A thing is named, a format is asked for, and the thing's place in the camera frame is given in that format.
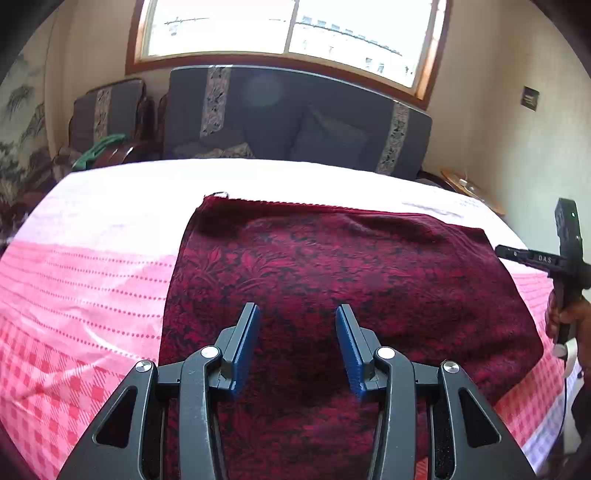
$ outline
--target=small wall plaque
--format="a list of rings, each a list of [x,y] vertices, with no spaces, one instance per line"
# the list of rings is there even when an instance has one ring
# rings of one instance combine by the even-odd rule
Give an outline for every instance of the small wall plaque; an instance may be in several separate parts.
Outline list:
[[[540,93],[537,90],[529,87],[523,87],[523,95],[521,96],[521,105],[526,106],[530,110],[536,111],[538,109],[538,100]]]

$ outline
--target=wooden side table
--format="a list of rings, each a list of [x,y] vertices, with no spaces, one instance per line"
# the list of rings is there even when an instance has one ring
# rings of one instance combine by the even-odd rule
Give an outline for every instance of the wooden side table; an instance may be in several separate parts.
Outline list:
[[[480,200],[501,218],[505,216],[503,208],[474,182],[463,179],[449,168],[442,168],[441,176],[456,192]]]

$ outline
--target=white bedsheet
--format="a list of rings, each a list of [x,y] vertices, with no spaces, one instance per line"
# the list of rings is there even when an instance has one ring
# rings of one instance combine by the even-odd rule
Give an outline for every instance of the white bedsheet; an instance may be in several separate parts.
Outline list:
[[[188,219],[203,197],[214,192],[247,200],[426,213],[443,222],[482,228],[493,247],[525,248],[493,211],[457,193],[346,168],[243,159],[168,160],[70,174],[16,239],[176,255]],[[105,225],[111,226],[108,234]],[[511,272],[530,271],[513,262],[505,265]]]

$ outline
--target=green cloth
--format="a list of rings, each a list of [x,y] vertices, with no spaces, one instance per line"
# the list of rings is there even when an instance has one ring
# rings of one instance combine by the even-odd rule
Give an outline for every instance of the green cloth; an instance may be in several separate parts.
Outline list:
[[[90,150],[85,151],[82,156],[76,160],[74,165],[72,165],[72,171],[82,171],[88,170],[92,167],[92,164],[95,162],[96,158],[105,151],[110,145],[121,143],[127,138],[125,134],[113,134],[107,135],[106,137],[101,138],[97,143],[93,145]]]

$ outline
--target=sofa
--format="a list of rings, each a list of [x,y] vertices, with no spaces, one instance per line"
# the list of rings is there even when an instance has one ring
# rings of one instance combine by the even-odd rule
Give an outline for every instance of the sofa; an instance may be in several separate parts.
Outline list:
[[[406,180],[417,178],[432,123],[425,112],[351,83],[240,65],[172,70],[159,115],[163,159],[211,157],[215,150]],[[246,148],[236,153],[228,150],[232,143]]]

